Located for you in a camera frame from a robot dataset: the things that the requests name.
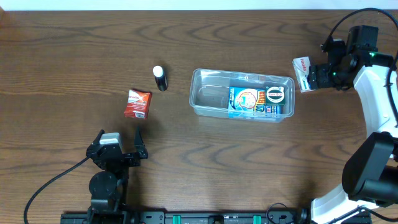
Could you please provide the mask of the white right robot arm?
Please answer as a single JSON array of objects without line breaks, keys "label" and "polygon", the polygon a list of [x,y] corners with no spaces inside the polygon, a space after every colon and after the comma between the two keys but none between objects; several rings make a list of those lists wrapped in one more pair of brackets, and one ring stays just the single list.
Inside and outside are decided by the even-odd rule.
[{"label": "white right robot arm", "polygon": [[328,61],[312,65],[310,88],[352,87],[361,100],[366,140],[344,166],[341,184],[312,200],[308,223],[370,223],[377,208],[397,203],[396,59],[379,53],[374,37],[349,42],[329,38],[322,50]]}]

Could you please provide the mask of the clear plastic container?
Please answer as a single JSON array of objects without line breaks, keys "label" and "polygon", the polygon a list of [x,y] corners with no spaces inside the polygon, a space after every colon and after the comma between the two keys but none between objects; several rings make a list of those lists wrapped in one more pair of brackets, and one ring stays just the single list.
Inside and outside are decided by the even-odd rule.
[{"label": "clear plastic container", "polygon": [[279,123],[283,119],[293,116],[295,111],[294,81],[290,77],[275,75],[199,68],[194,71],[192,76],[189,103],[197,115],[229,118],[230,87],[263,89],[267,86],[282,86],[285,88],[285,105],[282,108],[282,114],[244,120]]}]

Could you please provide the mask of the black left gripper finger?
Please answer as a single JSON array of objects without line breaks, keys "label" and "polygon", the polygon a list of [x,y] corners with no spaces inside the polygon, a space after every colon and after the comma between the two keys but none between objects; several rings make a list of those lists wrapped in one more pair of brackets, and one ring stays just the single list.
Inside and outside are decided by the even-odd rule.
[{"label": "black left gripper finger", "polygon": [[102,135],[104,134],[104,130],[101,129],[97,135],[97,137],[95,138],[95,140],[92,142],[92,145],[96,145],[100,143],[100,139],[102,137]]},{"label": "black left gripper finger", "polygon": [[146,151],[144,141],[142,140],[140,127],[136,128],[135,137],[134,137],[134,147],[137,152]]}]

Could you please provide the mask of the blue Cool Fever box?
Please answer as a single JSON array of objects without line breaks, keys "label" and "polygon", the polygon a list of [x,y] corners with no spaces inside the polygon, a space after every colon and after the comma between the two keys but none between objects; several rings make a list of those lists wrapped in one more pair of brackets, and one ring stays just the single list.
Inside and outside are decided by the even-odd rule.
[{"label": "blue Cool Fever box", "polygon": [[230,87],[229,118],[259,119],[282,114],[283,106],[266,103],[266,87],[263,89]]}]

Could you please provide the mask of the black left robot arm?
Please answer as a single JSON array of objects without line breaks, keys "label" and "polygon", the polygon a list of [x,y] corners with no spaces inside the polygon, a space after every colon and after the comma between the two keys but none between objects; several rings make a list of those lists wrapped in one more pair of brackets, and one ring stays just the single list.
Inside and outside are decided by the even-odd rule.
[{"label": "black left robot arm", "polygon": [[139,212],[126,205],[129,168],[149,157],[140,129],[136,129],[134,152],[123,153],[119,133],[99,132],[86,155],[101,169],[89,183],[91,206],[83,224],[140,222]]}]

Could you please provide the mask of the green round balm box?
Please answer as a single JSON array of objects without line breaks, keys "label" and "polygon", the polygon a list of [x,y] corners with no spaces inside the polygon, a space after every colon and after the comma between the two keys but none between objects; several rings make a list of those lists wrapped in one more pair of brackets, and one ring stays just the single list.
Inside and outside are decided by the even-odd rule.
[{"label": "green round balm box", "polygon": [[285,105],[285,88],[282,86],[266,87],[266,103],[269,105]]}]

